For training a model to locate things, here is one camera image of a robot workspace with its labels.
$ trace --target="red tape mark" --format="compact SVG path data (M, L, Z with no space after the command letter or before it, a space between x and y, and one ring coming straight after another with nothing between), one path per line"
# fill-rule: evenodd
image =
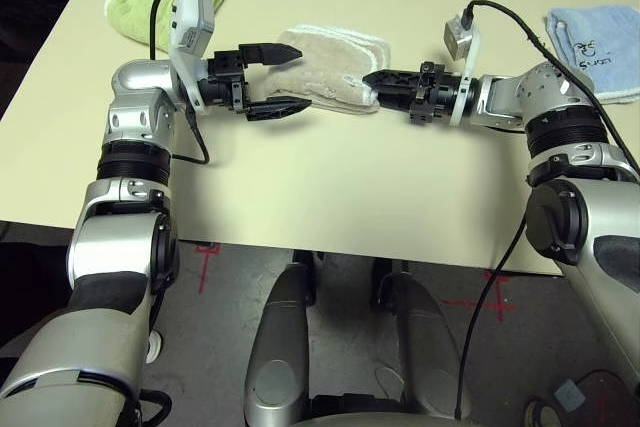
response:
M600 393L600 427L607 425L607 398L604 392Z
M477 302L470 302L468 300L443 300L442 303L446 305L455 305L458 307L475 307L476 305L478 305ZM515 305L487 304L486 302L482 304L482 308L489 309L489 310L498 310L503 312L504 311L513 312L514 310L516 310Z
M484 278L489 279L491 277L491 271L484 271ZM509 277L505 277L503 275L498 274L495 281L496 286L496 302L498 305L505 305L502 301L502 287L500 284L503 282L509 282ZM504 309L497 309L498 322L504 322Z
M220 253L220 244L216 244L211 248L201 248L196 245L196 253L204 254L204 262L202 264L202 271L200 272L200 285L198 286L198 294L204 292L204 286L207 283L207 270L209 269L209 257L212 255L218 255Z
M491 271L484 272L484 278L488 279L491 277ZM498 322L504 322L504 313L505 312L513 312L516 310L515 305L505 304L502 300L502 287L500 284L503 282L509 282L509 277L505 277L502 275L498 275L496 277L495 286L496 286L496 303L495 304L482 304L483 309L495 310L496 316L498 317ZM443 300L443 304L446 305L456 305L460 307L475 307L478 305L477 302L471 302L468 300Z

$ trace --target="beige table surface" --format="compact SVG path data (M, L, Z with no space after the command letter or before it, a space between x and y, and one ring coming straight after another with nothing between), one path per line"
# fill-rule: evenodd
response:
M444 22L468 0L227 0L208 54L273 42L297 23L336 25L387 39L391 67L448 60ZM496 0L548 43L553 7L640 0ZM71 0L0 122L0 219L73 227L95 178L110 79L147 49L107 24L104 0ZM519 75L541 61L524 35L492 10L476 11L483 48L476 74ZM253 97L264 67L251 67ZM635 155L640 106L607 110ZM180 236L308 248L475 267L494 265L522 215L528 152L519 136L408 124L405 114L349 116L319 109L248 123L222 109L200 121L214 162L175 162ZM178 151L193 154L184 131ZM555 273L521 242L508 268Z

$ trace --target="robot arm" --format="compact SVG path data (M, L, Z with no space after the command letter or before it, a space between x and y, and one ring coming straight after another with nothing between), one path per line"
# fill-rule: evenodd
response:
M473 66L477 28L445 27L454 59ZM549 63L519 77L471 77L424 62L419 72L383 70L363 80L383 107L435 121L523 129L531 154L527 239L569 279L631 389L640 382L640 176L585 93Z
M149 332L178 275L169 189L174 116L219 105L248 120L277 119L310 104L249 99L244 68L302 55L289 46L247 44L200 58L213 32L210 0L177 0L172 28L170 60L130 62L113 76L97 180L68 253L73 294L0 388L0 425L142 425Z

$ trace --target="black cable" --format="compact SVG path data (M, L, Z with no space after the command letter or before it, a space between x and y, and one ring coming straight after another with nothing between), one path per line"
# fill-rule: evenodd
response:
M511 240L509 247L507 247L506 252L502 256L502 259L500 259L500 262L498 262L498 266L493 270L493 272L491 272L491 277L489 277L489 280L487 280L487 283L485 284L484 289L482 290L482 293L478 298L478 303L476 304L476 307L473 310L473 315L471 316L469 327L467 327L467 336L464 339L464 347L462 348L462 355L460 356L460 369L458 370L458 392L456 394L456 409L454 412L454 416L456 420L461 420L462 418L462 385L464 383L464 368L467 363L467 356L469 355L469 344L471 343L471 335L473 334L473 328L476 325L476 321L478 320L478 315L480 314L480 309L482 308L482 305L484 304L484 301L487 298L489 291L491 290L491 286L495 282L496 278L498 277L498 274L500 273L504 265L507 263L507 260L511 256L513 249L515 249L516 244L518 243L518 240L520 240L520 237L524 232L526 223L527 223L526 217L523 215L522 220L520 221L520 225L518 226L518 230L513 236L513 240Z
M469 2L469 5L467 5L466 9L464 9L462 14L461 23L465 29L471 27L471 23L473 22L473 7L475 5L484 5L499 10L500 12L511 17L522 28L522 30L527 34L527 39L531 41L533 46L544 56L544 58L547 59L549 63L551 63L551 65L553 65L556 69L562 72L562 74L569 81L576 85L584 93L584 95L587 96L589 101L593 104L593 108L595 109L596 114L600 116L604 125L611 133L611 137L613 137L613 140L616 142L616 144L618 144L618 147L620 147L620 150L622 150L622 152L624 153L624 156L627 158L629 165L631 165L631 167L636 172L640 173L640 167L638 167L638 163L634 159L627 145L622 140L622 137L620 136L620 133L616 129L615 125L613 125L609 114L607 114L607 112L602 108L602 104L600 104L600 101L596 98L595 94L591 92L591 89L589 89L589 87L587 87L584 82L576 77L576 75L571 72L571 70L569 70L562 62L560 62L551 52L549 52L549 50L547 50L547 48L542 44L542 42L540 42L540 39L525 23L525 21L522 20L518 14L508 9L504 5L498 4L497 2L492 2L490 0L472 0L471 2Z
M142 422L143 427L157 427L171 413L171 397L160 390L142 389L140 391L140 400L143 402L151 402L152 404L160 406L160 412L151 417L149 420L145 420L144 422Z
M156 60L156 15L161 0L153 0L149 15L149 58Z
M524 130L509 130L509 129L501 129L500 127L489 127L487 129L495 130L496 132L504 132L505 134L525 134Z
M196 142L200 146L200 150L202 150L203 159L194 159L193 157L189 157L186 155L173 154L171 156L172 159L184 160L185 162L191 162L194 164L206 165L209 163L209 151L207 150L207 145L204 143L204 139L200 134L200 129L198 129L198 122L196 120L196 111L193 110L191 103L187 101L187 108L184 111L184 115L187 118L187 123L189 124L189 128L191 132L193 132L193 136L196 138Z
M149 14L149 58L151 60L156 59L156 16L158 14L158 6L160 5L160 1L161 0L153 0L153 3L151 4L151 13ZM171 158L184 160L185 162L191 162L194 164L206 165L209 163L209 160L211 160L209 157L209 151L207 150L204 139L200 134L195 110L193 110L193 106L191 106L188 99L187 108L185 109L185 117L187 119L187 123L189 124L189 128L191 129L191 132L193 132L193 136L196 138L196 142L200 146L200 150L202 150L202 156L204 158L201 160L178 154L173 154Z
M586 380L588 377L591 377L593 374L607 374L607 375L610 375L611 377L613 377L616 380L618 380L621 384L625 385L624 380L622 380L622 378L618 374L616 374L615 372L611 372L610 370L607 370L607 369L594 369L594 370L591 370L591 371L587 372L586 374L584 374L582 377L580 377L578 380L574 380L574 383L576 385L578 385L580 382Z
M156 298L153 301L151 311L149 312L149 331L153 330L153 326L156 325L156 319L158 318L158 314L160 313L160 307L162 307L162 301L164 300L165 292L166 289L161 289L160 292L156 294Z

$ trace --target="tan washcloth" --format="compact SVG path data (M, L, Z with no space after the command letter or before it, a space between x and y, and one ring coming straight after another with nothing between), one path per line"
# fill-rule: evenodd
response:
M269 69L265 93L295 95L314 106L349 114L373 113L380 105L362 77L389 68L389 44L379 37L338 27L301 24L278 42L302 51L294 62Z

